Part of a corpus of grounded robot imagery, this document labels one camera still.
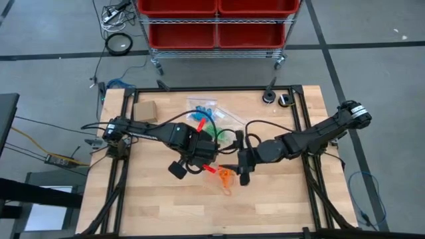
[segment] gray floor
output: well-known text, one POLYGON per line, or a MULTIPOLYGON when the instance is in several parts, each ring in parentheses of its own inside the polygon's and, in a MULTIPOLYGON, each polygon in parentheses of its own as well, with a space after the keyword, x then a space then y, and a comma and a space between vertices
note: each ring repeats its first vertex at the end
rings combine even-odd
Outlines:
MULTIPOLYGON (((96 0, 99 9, 108 3, 96 0)), ((6 4, 7 0, 0 0, 0 11, 6 4)), ((406 40, 425 40, 425 28, 421 25, 425 22, 425 1, 313 0, 313 6, 327 43, 401 42, 403 36, 406 40)), ((126 30, 141 34, 137 27, 126 30)), ((141 37, 133 39, 133 49, 146 49, 141 37)), ((317 43, 304 7, 290 44, 317 43)), ((16 0, 0 26, 0 55, 100 52, 102 49, 96 16, 91 1, 87 0, 16 0)), ((287 54, 288 61, 277 72, 272 68, 274 61, 268 59, 162 60, 166 75, 161 79, 171 87, 243 86, 264 85, 276 75, 278 84, 320 85, 327 111, 333 114, 338 101, 322 52, 289 50, 287 54)), ((425 47, 331 50, 331 56, 345 96, 362 102, 373 115, 371 126, 359 135, 371 172, 380 183, 390 230, 425 233, 421 223, 425 215, 422 173, 425 162, 421 156, 425 129, 420 125, 425 116, 422 110, 425 47)), ((104 58, 98 78, 107 82, 120 77, 127 67, 143 64, 145 57, 104 58)), ((89 89, 88 79, 97 61, 98 58, 3 61, 0 62, 0 93, 20 93, 18 116, 78 129, 96 120, 97 91, 89 89)), ((159 78, 148 59, 145 68, 130 70, 125 81, 141 88, 155 87, 159 78)), ((84 135, 19 119, 14 125, 60 154, 69 155, 81 145, 78 158, 89 160, 84 135)), ((37 150, 14 132, 7 141, 37 150)), ((359 170, 349 137, 341 140, 339 152, 347 162, 347 177, 359 170)), ((53 169, 9 150, 4 150, 0 159, 0 176, 17 181, 24 181, 28 172, 53 169)), ((353 181, 353 192, 360 207, 372 216, 360 177, 353 181)), ((0 220, 1 233, 10 233, 12 224, 11 220, 0 220)))

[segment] cardboard box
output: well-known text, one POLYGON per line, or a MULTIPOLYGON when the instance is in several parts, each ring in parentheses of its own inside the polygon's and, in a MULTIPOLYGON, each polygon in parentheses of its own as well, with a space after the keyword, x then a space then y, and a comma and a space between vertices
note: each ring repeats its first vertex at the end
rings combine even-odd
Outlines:
POLYGON ((154 101, 134 104, 134 120, 147 123, 157 122, 157 106, 154 101))

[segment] red object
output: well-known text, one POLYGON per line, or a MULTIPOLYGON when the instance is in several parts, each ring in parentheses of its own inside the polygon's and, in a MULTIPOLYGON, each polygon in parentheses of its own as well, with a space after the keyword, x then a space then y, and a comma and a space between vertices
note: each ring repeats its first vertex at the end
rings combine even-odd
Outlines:
POLYGON ((203 165, 203 167, 204 167, 204 169, 205 169, 205 170, 208 170, 208 171, 210 171, 211 173, 215 173, 215 172, 217 172, 217 170, 216 170, 216 169, 214 169, 214 168, 212 168, 212 167, 209 167, 208 165, 203 165))
POLYGON ((285 43, 284 24, 219 24, 221 48, 281 48, 285 43))
POLYGON ((149 43, 156 49, 215 47, 214 24, 150 24, 149 43))
POLYGON ((279 17, 294 14, 299 0, 219 0, 221 17, 279 17))
POLYGON ((218 0, 139 0, 140 13, 153 18, 214 17, 218 0))
POLYGON ((204 128, 205 122, 206 122, 206 119, 205 118, 202 118, 201 119, 201 122, 199 123, 198 128, 197 128, 197 131, 198 132, 201 132, 202 128, 204 128))

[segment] wooden tabletop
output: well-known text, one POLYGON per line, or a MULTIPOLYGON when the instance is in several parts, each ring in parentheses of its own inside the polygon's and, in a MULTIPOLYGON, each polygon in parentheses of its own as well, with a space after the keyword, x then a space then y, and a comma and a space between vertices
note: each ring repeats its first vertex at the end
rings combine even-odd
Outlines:
MULTIPOLYGON (((304 86, 303 89, 311 123, 325 120, 328 115, 320 87, 304 86)), ((275 92, 287 94, 285 90, 275 92)), ((124 90, 107 91, 101 121, 120 114, 123 94, 124 90)), ((139 102, 154 100, 158 120, 163 122, 187 110, 188 96, 207 96, 216 98, 220 107, 246 121, 267 120, 295 129, 290 108, 281 108, 277 103, 265 105, 260 99, 262 94, 262 91, 152 92, 140 94, 139 102)), ((184 117, 176 121, 187 123, 184 117)), ((249 132, 258 134, 263 141, 286 133, 263 123, 253 123, 249 132)), ((333 147, 327 152, 337 155, 333 147)), ((105 151, 95 153, 92 164, 104 154, 105 151)), ((301 159, 257 165, 247 187, 239 186, 236 178, 231 196, 224 195, 205 172, 188 173, 183 180, 176 179, 167 168, 178 159, 178 153, 157 141, 140 139, 132 145, 120 235, 300 232, 305 226, 314 231, 301 159)), ((237 163, 236 154, 219 155, 217 161, 237 163)), ((87 228, 104 204, 111 162, 104 159, 88 175, 77 233, 87 228)), ((323 155, 321 162, 330 201, 348 222, 357 225, 340 162, 328 155, 323 155)), ((325 225, 323 208, 318 201, 322 225, 325 225)), ((113 227, 115 209, 114 205, 109 229, 113 227)))

